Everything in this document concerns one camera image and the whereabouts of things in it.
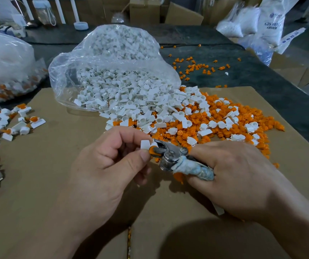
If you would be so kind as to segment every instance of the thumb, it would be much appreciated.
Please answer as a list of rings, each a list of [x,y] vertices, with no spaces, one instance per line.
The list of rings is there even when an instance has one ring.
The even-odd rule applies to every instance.
[[[214,181],[204,181],[199,179],[197,176],[194,175],[186,175],[187,182],[206,196],[208,199],[212,198],[213,195],[213,183]]]
[[[112,170],[113,174],[116,174],[119,184],[125,188],[150,160],[151,155],[148,150],[140,149],[127,154],[119,162],[110,166],[108,169]]]

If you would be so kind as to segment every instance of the left hand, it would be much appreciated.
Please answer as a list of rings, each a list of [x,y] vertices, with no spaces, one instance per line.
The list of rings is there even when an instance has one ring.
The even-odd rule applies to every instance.
[[[141,140],[152,138],[141,130],[116,126],[80,152],[55,208],[65,225],[76,225],[73,231],[90,235],[113,215],[132,179],[138,185],[147,182],[151,156],[139,149]]]

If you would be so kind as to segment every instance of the table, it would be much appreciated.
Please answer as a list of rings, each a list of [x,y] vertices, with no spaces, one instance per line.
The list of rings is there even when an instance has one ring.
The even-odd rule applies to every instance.
[[[194,57],[196,63],[204,63],[209,67],[230,64],[224,71],[216,71],[213,75],[191,74],[190,81],[183,81],[187,86],[215,87],[216,85],[251,86],[264,97],[308,142],[309,142],[309,95],[293,86],[257,58],[241,47],[233,44],[225,36],[209,26],[144,26],[143,29],[152,34],[165,48],[160,52],[164,60],[172,64],[175,58]],[[62,52],[70,52],[90,30],[76,31],[73,26],[60,26],[54,29],[28,30],[24,40],[31,43],[35,57],[44,57],[47,65]],[[181,65],[182,71],[188,62]],[[49,78],[44,80],[35,91],[2,103],[2,107],[11,108],[19,103],[28,103],[42,88],[50,87]]]

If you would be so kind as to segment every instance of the fingernail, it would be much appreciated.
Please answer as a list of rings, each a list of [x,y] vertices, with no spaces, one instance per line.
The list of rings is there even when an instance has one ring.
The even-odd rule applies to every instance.
[[[140,156],[141,156],[141,159],[147,163],[150,159],[151,159],[151,155],[150,153],[148,152],[148,150],[146,149],[140,149]]]

